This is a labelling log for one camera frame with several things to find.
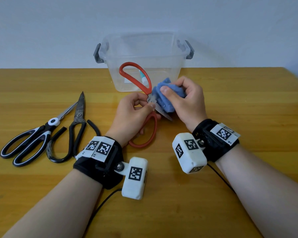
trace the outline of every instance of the forearm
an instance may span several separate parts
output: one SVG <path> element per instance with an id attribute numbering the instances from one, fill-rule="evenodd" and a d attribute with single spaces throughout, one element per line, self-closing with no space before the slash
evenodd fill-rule
<path id="1" fill-rule="evenodd" d="M 216 165 L 264 237 L 298 237 L 298 184 L 237 145 Z"/>
<path id="2" fill-rule="evenodd" d="M 3 237 L 82 237 L 101 189 L 74 169 Z"/>

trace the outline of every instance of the scissors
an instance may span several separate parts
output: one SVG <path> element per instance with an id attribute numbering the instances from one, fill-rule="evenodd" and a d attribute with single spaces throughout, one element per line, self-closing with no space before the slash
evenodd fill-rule
<path id="1" fill-rule="evenodd" d="M 25 131 L 18 136 L 14 137 L 12 140 L 10 140 L 1 150 L 0 156 L 4 159 L 11 158 L 18 154 L 12 164 L 15 167 L 22 167 L 25 165 L 30 164 L 32 161 L 34 161 L 36 158 L 38 158 L 46 149 L 46 146 L 48 144 L 48 141 L 50 140 L 51 133 L 55 128 L 61 123 L 61 120 L 66 116 L 71 110 L 75 107 L 77 103 L 72 104 L 69 106 L 64 112 L 62 112 L 59 116 L 56 118 L 51 118 L 46 124 L 30 129 L 28 131 Z M 18 140 L 23 138 L 24 136 L 29 135 L 29 137 L 24 140 L 21 144 L 19 144 L 14 150 L 12 150 L 10 153 L 8 152 L 8 149 Z M 30 158 L 22 162 L 22 159 L 27 156 L 31 151 L 33 151 L 39 144 L 43 142 L 40 149 Z"/>
<path id="2" fill-rule="evenodd" d="M 84 119 L 84 110 L 85 110 L 85 95 L 84 95 L 84 92 L 82 92 L 78 99 L 78 102 L 77 102 L 75 115 L 74 115 L 74 121 L 72 122 L 72 124 L 69 127 L 70 139 L 69 139 L 69 150 L 68 150 L 67 155 L 62 159 L 56 158 L 53 155 L 53 149 L 52 149 L 53 142 L 55 142 L 60 137 L 60 135 L 66 131 L 67 128 L 65 128 L 65 127 L 61 128 L 48 142 L 48 145 L 46 148 L 46 154 L 47 154 L 49 160 L 51 160 L 52 162 L 63 163 L 65 161 L 69 160 L 71 157 L 77 155 L 77 153 L 78 153 L 77 149 L 79 147 L 79 144 L 83 137 L 84 130 L 86 128 L 86 120 Z M 94 129 L 97 136 L 101 136 L 99 129 L 92 121 L 87 120 L 87 123 Z M 74 141 L 74 137 L 75 137 L 74 136 L 74 127 L 77 124 L 82 124 L 82 125 L 81 125 L 78 135 Z"/>
<path id="3" fill-rule="evenodd" d="M 132 66 L 135 68 L 138 68 L 146 77 L 148 83 L 149 83 L 149 87 L 147 88 L 145 85 L 143 85 L 142 83 L 140 83 L 137 79 L 135 79 L 134 77 L 132 77 L 131 75 L 129 75 L 128 73 L 123 71 L 123 68 L 127 67 L 127 66 Z M 140 67 L 138 64 L 134 63 L 134 62 L 126 62 L 123 63 L 120 68 L 119 68 L 119 73 L 120 75 L 122 75 L 124 78 L 128 79 L 130 82 L 132 82 L 133 84 L 135 84 L 138 88 L 140 88 L 145 94 L 148 95 L 147 98 L 147 102 L 153 102 L 156 104 L 155 110 L 157 110 L 160 114 L 162 114 L 163 116 L 165 116 L 168 120 L 172 121 L 172 118 L 163 110 L 163 108 L 157 103 L 156 97 L 154 95 L 152 95 L 152 86 L 151 86 L 151 80 L 148 76 L 148 74 L 146 73 L 146 71 L 144 71 L 144 69 L 142 67 Z M 128 143 L 130 144 L 130 146 L 135 147 L 135 148 L 143 148 L 146 147 L 148 144 L 151 143 L 151 141 L 154 139 L 155 135 L 156 135 L 156 131 L 157 131 L 157 116 L 155 111 L 152 111 L 147 118 L 144 121 L 144 124 L 142 125 L 141 128 L 143 128 L 145 126 L 145 124 L 149 121 L 150 118 L 154 118 L 154 129 L 153 129 L 153 133 L 150 137 L 150 139 L 144 143 L 144 144 L 135 144 L 134 142 L 132 142 L 132 140 L 130 140 Z"/>

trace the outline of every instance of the hand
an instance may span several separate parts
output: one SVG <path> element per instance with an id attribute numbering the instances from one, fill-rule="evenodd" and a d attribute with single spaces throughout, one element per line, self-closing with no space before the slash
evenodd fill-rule
<path id="1" fill-rule="evenodd" d="M 188 130 L 193 132 L 199 123 L 207 119 L 203 89 L 187 77 L 181 77 L 172 83 L 179 87 L 182 86 L 187 96 L 182 98 L 167 86 L 162 86 L 160 91 L 172 103 Z"/>
<path id="2" fill-rule="evenodd" d="M 125 146 L 139 131 L 143 134 L 142 125 L 146 117 L 154 111 L 156 104 L 147 102 L 148 96 L 143 93 L 131 93 L 120 100 L 114 121 L 105 134 Z"/>

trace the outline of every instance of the white camera housing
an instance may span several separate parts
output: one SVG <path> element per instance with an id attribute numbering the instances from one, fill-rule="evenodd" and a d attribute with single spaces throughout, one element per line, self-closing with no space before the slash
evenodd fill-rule
<path id="1" fill-rule="evenodd" d="M 141 200 L 148 172 L 148 161 L 139 157 L 132 157 L 129 163 L 122 162 L 124 169 L 117 173 L 126 176 L 121 194 L 135 200 Z"/>
<path id="2" fill-rule="evenodd" d="M 183 172 L 191 174 L 200 171 L 207 165 L 207 158 L 197 140 L 191 133 L 179 133 L 172 142 L 172 148 L 177 156 Z"/>

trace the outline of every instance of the blue cloth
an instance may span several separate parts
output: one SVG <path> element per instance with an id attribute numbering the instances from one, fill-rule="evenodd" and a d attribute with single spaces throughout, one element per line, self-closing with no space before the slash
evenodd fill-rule
<path id="1" fill-rule="evenodd" d="M 160 92 L 160 88 L 162 86 L 168 86 L 171 88 L 177 95 L 184 98 L 186 96 L 185 92 L 182 88 L 178 87 L 175 84 L 171 84 L 171 81 L 169 78 L 166 78 L 162 82 L 158 83 L 157 86 L 153 87 L 152 94 L 155 95 L 157 99 L 157 103 L 163 108 L 164 111 L 167 113 L 175 112 L 175 109 L 171 102 Z"/>

